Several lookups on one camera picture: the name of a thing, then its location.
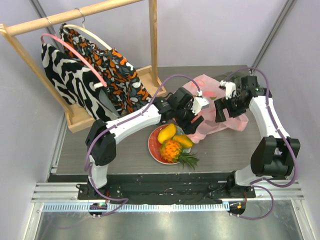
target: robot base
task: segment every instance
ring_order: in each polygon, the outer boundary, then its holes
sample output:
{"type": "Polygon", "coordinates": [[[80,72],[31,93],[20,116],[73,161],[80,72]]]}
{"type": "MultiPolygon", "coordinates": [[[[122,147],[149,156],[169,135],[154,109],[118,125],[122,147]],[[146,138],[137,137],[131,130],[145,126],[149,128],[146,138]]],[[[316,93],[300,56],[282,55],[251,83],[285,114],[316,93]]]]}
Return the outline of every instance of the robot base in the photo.
{"type": "MultiPolygon", "coordinates": [[[[229,188],[230,173],[110,174],[101,193],[111,198],[129,198],[128,204],[219,204],[221,199],[255,198],[253,188],[229,188]]],[[[79,184],[79,200],[101,198],[88,184],[79,184]]]]}

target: white wall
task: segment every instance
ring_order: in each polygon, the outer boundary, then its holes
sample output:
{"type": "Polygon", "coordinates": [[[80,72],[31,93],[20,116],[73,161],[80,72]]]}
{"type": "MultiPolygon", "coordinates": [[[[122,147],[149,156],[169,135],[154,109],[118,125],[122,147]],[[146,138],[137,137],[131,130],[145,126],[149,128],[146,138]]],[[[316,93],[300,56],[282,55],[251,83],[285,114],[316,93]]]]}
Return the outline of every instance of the white wall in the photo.
{"type": "MultiPolygon", "coordinates": [[[[10,26],[36,18],[27,0],[1,4],[0,23],[10,26]]],[[[18,36],[39,63],[41,33],[18,36]]],[[[63,111],[1,35],[0,114],[0,232],[3,240],[18,240],[35,184],[46,180],[63,111]]]]}
{"type": "MultiPolygon", "coordinates": [[[[47,15],[99,2],[40,0],[47,15]]],[[[251,65],[285,2],[158,0],[159,66],[251,65]]],[[[85,26],[134,66],[151,63],[147,0],[87,16],[85,26]]]]}
{"type": "Polygon", "coordinates": [[[320,237],[319,13],[320,1],[296,1],[259,68],[270,80],[282,124],[292,138],[300,140],[298,179],[320,237]]]}

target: metal frame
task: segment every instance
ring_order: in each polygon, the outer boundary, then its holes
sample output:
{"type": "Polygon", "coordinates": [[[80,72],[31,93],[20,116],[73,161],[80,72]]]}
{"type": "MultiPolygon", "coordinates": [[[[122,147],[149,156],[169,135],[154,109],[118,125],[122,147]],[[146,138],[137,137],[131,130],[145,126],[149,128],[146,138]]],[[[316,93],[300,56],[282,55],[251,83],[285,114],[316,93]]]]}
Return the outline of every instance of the metal frame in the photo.
{"type": "MultiPolygon", "coordinates": [[[[45,10],[43,9],[43,7],[41,6],[41,4],[40,4],[40,2],[38,0],[29,0],[29,2],[32,5],[34,11],[36,12],[36,14],[38,15],[38,17],[40,19],[47,17],[47,15],[45,13],[45,10]]],[[[54,27],[52,25],[46,27],[45,29],[49,34],[56,35],[56,31],[55,31],[55,29],[54,29],[54,27]]],[[[60,44],[56,44],[55,41],[52,41],[52,43],[60,51],[62,51],[62,52],[64,51],[63,47],[60,44]]]]}
{"type": "Polygon", "coordinates": [[[311,225],[310,219],[308,217],[307,211],[306,211],[306,201],[305,200],[292,200],[292,207],[296,216],[296,219],[298,221],[298,224],[300,226],[300,230],[303,236],[303,239],[309,240],[309,239],[318,239],[316,237],[316,233],[311,225]]]}
{"type": "MultiPolygon", "coordinates": [[[[285,184],[288,180],[276,180],[278,184],[285,184]]],[[[33,209],[30,214],[24,240],[34,240],[39,226],[42,212],[87,212],[92,203],[101,200],[78,200],[77,184],[85,182],[47,182],[37,183],[32,196],[33,209]]],[[[296,181],[288,188],[278,188],[266,181],[259,183],[260,186],[269,189],[275,201],[291,200],[294,212],[301,228],[304,239],[316,239],[313,235],[308,216],[304,208],[304,196],[301,187],[296,181]]],[[[263,189],[255,189],[256,198],[248,198],[248,201],[268,201],[270,196],[263,189]]],[[[243,201],[243,198],[223,198],[222,204],[207,205],[133,205],[123,206],[119,212],[194,212],[194,211],[226,211],[229,209],[229,201],[243,201]]],[[[109,204],[108,211],[116,207],[109,204]]]]}
{"type": "MultiPolygon", "coordinates": [[[[276,180],[278,184],[286,184],[288,180],[276,180]]],[[[69,203],[69,202],[87,202],[87,200],[78,200],[79,189],[76,188],[77,184],[86,184],[86,182],[47,182],[37,183],[31,199],[32,203],[69,203]]],[[[279,188],[269,184],[266,181],[261,181],[258,184],[269,189],[275,201],[277,200],[304,200],[304,195],[301,187],[296,181],[293,185],[287,188],[279,188]]],[[[270,196],[263,189],[255,189],[256,198],[248,198],[248,201],[264,201],[270,200],[270,196]]],[[[243,201],[243,198],[222,198],[224,202],[229,201],[243,201]]]]}
{"type": "Polygon", "coordinates": [[[32,203],[32,210],[25,230],[24,240],[34,240],[36,238],[44,205],[43,202],[32,203]]]}
{"type": "Polygon", "coordinates": [[[63,117],[62,117],[60,125],[59,125],[59,132],[58,132],[56,144],[54,146],[54,151],[53,151],[53,155],[52,155],[52,159],[51,159],[51,165],[50,165],[50,170],[48,173],[48,178],[49,178],[50,173],[55,174],[57,172],[61,149],[64,144],[67,128],[68,128],[68,124],[67,124],[67,120],[66,120],[66,115],[63,114],[63,117]]]}
{"type": "Polygon", "coordinates": [[[281,26],[285,22],[287,16],[289,15],[289,13],[290,13],[291,9],[293,8],[293,6],[295,5],[296,1],[297,0],[287,0],[286,3],[284,4],[279,16],[277,17],[277,19],[275,20],[275,23],[272,26],[272,29],[271,29],[269,35],[265,39],[258,55],[256,56],[256,58],[252,64],[253,68],[257,68],[258,65],[260,64],[260,62],[262,61],[268,48],[270,47],[271,43],[275,39],[276,34],[278,33],[279,29],[281,28],[281,26]]]}

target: red plate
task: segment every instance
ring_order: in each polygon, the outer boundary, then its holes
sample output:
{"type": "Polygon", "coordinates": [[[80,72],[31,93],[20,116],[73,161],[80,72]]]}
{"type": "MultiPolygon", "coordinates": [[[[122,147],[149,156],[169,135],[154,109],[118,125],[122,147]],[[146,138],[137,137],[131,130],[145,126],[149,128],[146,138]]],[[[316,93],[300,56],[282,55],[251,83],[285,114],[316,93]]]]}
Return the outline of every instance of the red plate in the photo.
{"type": "Polygon", "coordinates": [[[160,154],[160,147],[161,143],[158,142],[158,135],[159,132],[164,129],[168,125],[162,125],[157,127],[153,132],[150,134],[148,139],[148,148],[151,156],[158,161],[159,163],[166,164],[166,165],[172,165],[172,164],[178,164],[178,162],[168,162],[167,160],[164,160],[160,154]]]}

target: zebra print garment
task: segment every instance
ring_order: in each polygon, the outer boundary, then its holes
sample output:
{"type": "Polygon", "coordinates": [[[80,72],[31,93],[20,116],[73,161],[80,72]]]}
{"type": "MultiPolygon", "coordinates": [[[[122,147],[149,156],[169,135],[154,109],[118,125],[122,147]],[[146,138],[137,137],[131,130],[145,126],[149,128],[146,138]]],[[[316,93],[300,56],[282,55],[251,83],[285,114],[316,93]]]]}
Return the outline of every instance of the zebra print garment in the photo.
{"type": "Polygon", "coordinates": [[[89,68],[47,43],[42,44],[41,58],[47,78],[68,104],[78,104],[96,120],[117,119],[98,100],[99,90],[94,84],[100,81],[89,68]]]}
{"type": "MultiPolygon", "coordinates": [[[[151,96],[141,82],[134,66],[115,48],[100,49],[94,42],[86,39],[76,30],[60,27],[61,39],[82,55],[102,76],[108,86],[107,96],[118,113],[133,113],[149,103],[151,96]]],[[[64,53],[79,61],[68,48],[64,53]]]]}

